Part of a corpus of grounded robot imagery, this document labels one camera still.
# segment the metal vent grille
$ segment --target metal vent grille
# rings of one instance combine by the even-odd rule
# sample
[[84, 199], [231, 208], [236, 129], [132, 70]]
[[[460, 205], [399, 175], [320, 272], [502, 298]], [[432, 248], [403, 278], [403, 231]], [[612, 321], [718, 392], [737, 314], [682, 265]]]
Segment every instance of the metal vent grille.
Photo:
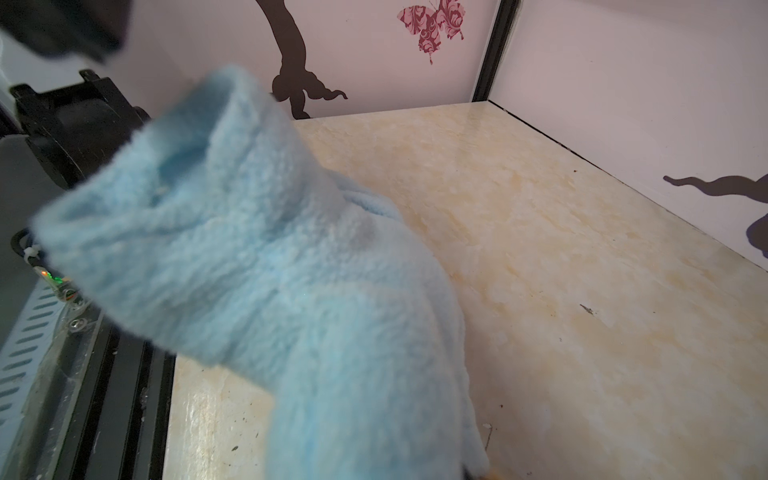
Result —
[[24, 405], [65, 304], [42, 280], [0, 350], [0, 472], [24, 419]]

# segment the butterfly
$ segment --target butterfly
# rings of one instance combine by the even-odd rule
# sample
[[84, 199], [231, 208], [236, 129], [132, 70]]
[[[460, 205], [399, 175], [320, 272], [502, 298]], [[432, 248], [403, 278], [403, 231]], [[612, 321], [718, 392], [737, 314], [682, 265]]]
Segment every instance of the butterfly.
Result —
[[440, 49], [440, 30], [449, 39], [459, 34], [464, 40], [464, 14], [464, 7], [456, 0], [440, 0], [440, 6], [434, 10], [422, 5], [404, 8], [397, 14], [397, 19], [406, 24], [413, 35], [419, 36], [419, 50], [429, 54], [429, 64], [432, 65], [432, 53]]

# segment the blue fuzzy sock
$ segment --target blue fuzzy sock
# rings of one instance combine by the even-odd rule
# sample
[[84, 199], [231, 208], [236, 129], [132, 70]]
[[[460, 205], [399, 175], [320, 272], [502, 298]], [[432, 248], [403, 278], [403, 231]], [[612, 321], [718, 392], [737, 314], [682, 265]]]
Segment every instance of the blue fuzzy sock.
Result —
[[445, 272], [240, 69], [212, 74], [33, 225], [125, 329], [275, 395], [268, 478], [488, 470]]

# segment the marble-pattern floor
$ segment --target marble-pattern floor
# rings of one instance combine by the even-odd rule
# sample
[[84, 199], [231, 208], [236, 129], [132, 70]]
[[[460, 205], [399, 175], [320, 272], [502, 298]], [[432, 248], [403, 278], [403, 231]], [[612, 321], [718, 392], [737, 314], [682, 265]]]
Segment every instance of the marble-pattern floor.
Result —
[[[295, 125], [453, 279], [499, 478], [768, 478], [766, 271], [492, 104]], [[271, 406], [179, 359], [165, 478], [263, 478]]]

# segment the black metal frame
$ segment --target black metal frame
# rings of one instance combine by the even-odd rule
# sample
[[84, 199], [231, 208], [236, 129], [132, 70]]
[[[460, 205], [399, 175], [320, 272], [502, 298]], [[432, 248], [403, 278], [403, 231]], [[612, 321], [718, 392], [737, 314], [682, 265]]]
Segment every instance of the black metal frame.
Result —
[[162, 478], [174, 365], [104, 322], [53, 480]]
[[109, 78], [80, 70], [83, 82], [38, 93], [14, 85], [16, 113], [45, 173], [64, 189], [95, 174], [149, 120]]
[[522, 0], [501, 0], [499, 2], [496, 20], [493, 23], [488, 47], [485, 49], [485, 58], [480, 67], [480, 75], [472, 101], [486, 101], [491, 94], [493, 79], [496, 77], [496, 71], [502, 62], [504, 47], [507, 45], [507, 39], [512, 31], [512, 26], [515, 24], [515, 17], [521, 2]]
[[18, 135], [21, 133], [21, 128], [13, 121], [11, 114], [0, 105], [0, 138], [3, 138], [5, 135]]

